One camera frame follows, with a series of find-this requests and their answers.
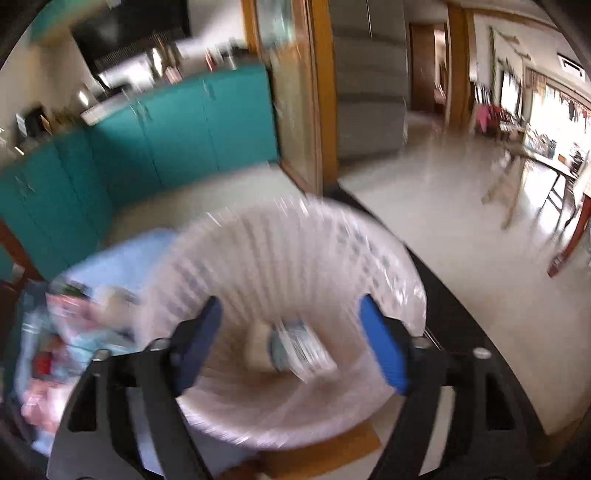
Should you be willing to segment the pink paper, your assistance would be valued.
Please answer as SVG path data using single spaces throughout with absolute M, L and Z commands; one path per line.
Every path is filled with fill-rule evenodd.
M 91 298 L 67 294 L 46 296 L 21 407 L 28 423 L 49 433 L 57 431 L 73 385 L 91 360 L 92 342 L 99 332 Z M 42 379 L 32 376 L 32 361 L 39 351 L 52 353 L 51 374 Z

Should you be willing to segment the white medicine carton box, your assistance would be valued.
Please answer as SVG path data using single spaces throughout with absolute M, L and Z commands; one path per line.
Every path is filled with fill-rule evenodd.
M 328 379 L 338 373 L 315 331 L 301 320 L 259 321 L 249 327 L 243 359 L 259 373 L 291 373 L 304 383 Z

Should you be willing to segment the red snack wrapper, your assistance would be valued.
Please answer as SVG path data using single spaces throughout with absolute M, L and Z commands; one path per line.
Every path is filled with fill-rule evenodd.
M 48 351 L 39 351 L 32 361 L 32 376 L 34 378 L 45 378 L 51 374 L 52 353 Z

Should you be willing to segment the teal kitchen cabinets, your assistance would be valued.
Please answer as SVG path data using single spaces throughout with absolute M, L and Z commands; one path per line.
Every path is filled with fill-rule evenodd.
M 266 67 L 211 72 L 146 93 L 10 162 L 1 170 L 1 218 L 52 279 L 97 250 L 118 210 L 279 158 Z

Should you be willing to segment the blue striped cloth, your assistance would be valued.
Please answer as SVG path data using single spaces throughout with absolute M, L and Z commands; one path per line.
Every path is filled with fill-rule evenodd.
M 45 310 L 46 296 L 67 294 L 92 299 L 95 303 L 95 318 L 100 324 L 100 332 L 92 342 L 93 355 L 100 349 L 106 349 L 114 355 L 140 352 L 151 341 L 168 338 L 175 330 L 141 343 L 132 326 L 139 317 L 140 290 L 176 237 L 176 232 L 171 229 L 149 231 L 93 255 L 52 282 L 33 282 L 25 288 L 19 302 L 20 350 L 11 382 L 10 405 L 25 438 L 32 444 L 40 445 L 48 461 L 57 431 L 49 433 L 36 427 L 21 414 L 24 390 L 30 374 L 29 361 L 32 359 L 36 332 L 41 325 L 41 315 Z M 211 472 L 209 479 L 245 460 L 246 453 L 242 447 L 232 447 L 228 443 L 197 434 L 190 426 L 187 427 L 195 447 Z

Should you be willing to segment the carved dark wooden chair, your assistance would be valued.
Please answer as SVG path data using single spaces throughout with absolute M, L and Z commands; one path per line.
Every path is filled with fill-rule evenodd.
M 2 281 L 1 285 L 7 287 L 11 292 L 19 294 L 30 281 L 44 281 L 44 277 L 4 220 L 1 221 L 0 236 L 1 247 L 12 261 L 11 280 Z

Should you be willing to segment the white plastic waste basket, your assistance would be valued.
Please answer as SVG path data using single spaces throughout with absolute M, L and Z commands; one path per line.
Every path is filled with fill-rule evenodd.
M 141 293 L 137 344 L 169 336 L 212 296 L 221 300 L 221 327 L 179 406 L 192 427 L 257 450 L 339 436 L 389 400 L 393 389 L 363 333 L 363 297 L 414 336 L 426 328 L 427 295 L 403 243 L 371 217 L 318 198 L 224 211 L 182 231 Z M 303 381 L 247 366 L 249 328 L 281 320 L 306 323 L 337 371 Z

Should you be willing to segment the wooden bench table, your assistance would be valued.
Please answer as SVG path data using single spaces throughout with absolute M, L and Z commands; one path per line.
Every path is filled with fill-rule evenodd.
M 568 168 L 519 145 L 479 139 L 475 157 L 483 167 L 483 195 L 476 203 L 476 229 L 483 234 L 485 257 L 511 278 L 548 278 L 553 259 L 562 268 L 575 258 L 565 251 L 583 247 L 590 222 L 583 219 L 586 197 Z

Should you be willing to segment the black range hood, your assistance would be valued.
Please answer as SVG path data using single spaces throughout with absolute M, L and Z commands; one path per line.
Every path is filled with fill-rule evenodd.
M 70 32 L 92 74 L 191 35 L 185 1 L 122 1 L 72 25 Z

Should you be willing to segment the silver refrigerator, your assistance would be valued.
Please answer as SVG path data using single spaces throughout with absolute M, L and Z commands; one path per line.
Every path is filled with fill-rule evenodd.
M 338 158 L 380 156 L 407 141 L 407 24 L 402 1 L 329 2 Z

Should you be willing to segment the wooden glass sliding door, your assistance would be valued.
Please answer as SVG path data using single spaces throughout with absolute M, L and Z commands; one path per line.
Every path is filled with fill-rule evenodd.
M 270 71 L 280 167 L 301 191 L 338 182 L 338 102 L 327 1 L 243 1 L 249 52 Z

